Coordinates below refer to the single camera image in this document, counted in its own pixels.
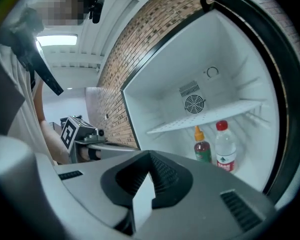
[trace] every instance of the water bottle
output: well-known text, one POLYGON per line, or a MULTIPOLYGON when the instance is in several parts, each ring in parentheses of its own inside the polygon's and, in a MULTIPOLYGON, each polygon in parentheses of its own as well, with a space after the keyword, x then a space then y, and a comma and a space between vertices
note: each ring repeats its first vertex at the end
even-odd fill
POLYGON ((216 165, 232 172, 235 169, 236 141, 234 134, 228 128, 228 122, 222 120, 216 124, 217 135, 215 138, 216 165))

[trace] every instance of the ceiling light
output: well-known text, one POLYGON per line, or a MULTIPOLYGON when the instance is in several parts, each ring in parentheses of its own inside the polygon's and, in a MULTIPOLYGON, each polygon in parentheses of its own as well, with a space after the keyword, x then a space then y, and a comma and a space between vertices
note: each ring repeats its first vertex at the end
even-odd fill
POLYGON ((43 35, 37 36, 41 46, 75 46, 77 43, 76 35, 43 35))

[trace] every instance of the orange bottle cap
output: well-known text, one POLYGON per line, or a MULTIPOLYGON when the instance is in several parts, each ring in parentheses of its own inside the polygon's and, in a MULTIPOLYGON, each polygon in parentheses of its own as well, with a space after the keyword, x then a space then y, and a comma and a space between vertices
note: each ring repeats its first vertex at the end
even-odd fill
POLYGON ((199 126, 194 127, 194 139, 195 141, 203 141, 205 139, 204 132, 200 130, 199 126))

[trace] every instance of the refrigerator shelf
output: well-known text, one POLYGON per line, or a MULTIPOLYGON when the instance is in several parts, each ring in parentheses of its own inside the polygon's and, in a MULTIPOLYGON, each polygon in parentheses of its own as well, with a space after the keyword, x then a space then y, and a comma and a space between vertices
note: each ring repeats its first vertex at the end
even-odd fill
POLYGON ((260 101, 253 100, 238 100, 232 103, 225 104, 215 109, 210 109, 205 112, 186 116, 175 121, 165 123, 148 131, 148 134, 156 134, 169 132, 188 127, 194 127, 212 122, 220 121, 230 117, 234 117, 250 110, 253 110, 262 105, 260 101))

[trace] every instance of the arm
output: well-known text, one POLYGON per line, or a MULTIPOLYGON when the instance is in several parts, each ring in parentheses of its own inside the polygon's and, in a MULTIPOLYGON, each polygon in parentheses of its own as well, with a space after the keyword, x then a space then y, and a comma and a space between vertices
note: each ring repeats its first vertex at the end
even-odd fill
POLYGON ((52 156, 52 159, 60 164, 68 164, 69 163, 68 150, 66 146, 63 144, 63 142, 61 141, 61 138, 58 135, 58 133, 56 133, 55 130, 53 130, 50 127, 49 123, 46 121, 45 118, 43 102, 42 102, 43 86, 44 86, 44 82, 40 80, 33 99, 40 128, 43 133, 45 143, 52 156))

